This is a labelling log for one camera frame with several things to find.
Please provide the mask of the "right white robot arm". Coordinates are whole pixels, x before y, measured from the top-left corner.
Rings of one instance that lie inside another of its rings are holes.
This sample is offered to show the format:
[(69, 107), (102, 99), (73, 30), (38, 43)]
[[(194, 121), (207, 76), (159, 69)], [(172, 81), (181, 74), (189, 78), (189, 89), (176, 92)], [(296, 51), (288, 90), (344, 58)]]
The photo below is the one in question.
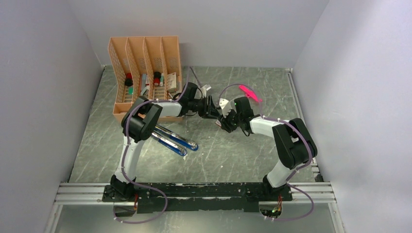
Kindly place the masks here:
[(228, 133), (240, 128), (246, 136), (260, 134), (274, 140), (278, 162), (263, 178), (267, 185), (262, 188), (262, 195), (268, 201), (279, 197), (280, 187), (317, 156), (317, 147), (300, 118), (281, 120), (255, 115), (247, 97), (234, 99), (234, 106), (220, 98), (219, 108), (222, 111), (218, 118), (220, 127)]

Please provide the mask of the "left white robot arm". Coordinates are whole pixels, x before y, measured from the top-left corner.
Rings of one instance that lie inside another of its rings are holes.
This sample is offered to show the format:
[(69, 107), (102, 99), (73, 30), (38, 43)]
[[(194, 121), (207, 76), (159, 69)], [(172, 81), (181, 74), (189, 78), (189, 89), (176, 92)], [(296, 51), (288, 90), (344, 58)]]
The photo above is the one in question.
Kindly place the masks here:
[(110, 180), (115, 196), (121, 201), (127, 202), (134, 197), (137, 163), (142, 147), (150, 137), (180, 156), (186, 156), (188, 150), (198, 150), (198, 144), (192, 140), (158, 124), (162, 117), (183, 117), (189, 112), (206, 119), (218, 119), (220, 113), (212, 97), (202, 94), (198, 99), (197, 91), (199, 87), (188, 82), (183, 91), (170, 100), (149, 100), (140, 96), (125, 114), (121, 121), (122, 157)]

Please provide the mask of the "blue stapler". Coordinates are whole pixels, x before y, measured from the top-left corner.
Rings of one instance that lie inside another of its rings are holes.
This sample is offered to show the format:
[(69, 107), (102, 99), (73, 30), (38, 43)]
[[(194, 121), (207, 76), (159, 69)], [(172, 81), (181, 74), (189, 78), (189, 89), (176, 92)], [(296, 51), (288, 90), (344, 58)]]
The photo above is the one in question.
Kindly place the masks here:
[(165, 137), (163, 137), (162, 135), (153, 132), (152, 133), (152, 138), (155, 139), (158, 143), (162, 144), (163, 146), (167, 147), (168, 149), (172, 150), (173, 152), (175, 152), (176, 154), (180, 155), (180, 156), (186, 156), (187, 154), (187, 150), (186, 148), (175, 144), (174, 142), (166, 139)]
[(162, 127), (160, 125), (156, 125), (155, 130), (153, 132), (156, 132), (160, 135), (162, 135), (163, 137), (165, 137), (166, 139), (174, 142), (175, 144), (178, 144), (184, 148), (192, 150), (192, 151), (196, 151), (198, 150), (198, 144), (195, 143), (194, 141), (184, 138), (183, 136), (178, 135), (177, 133), (174, 133), (168, 129), (166, 129), (165, 127)]

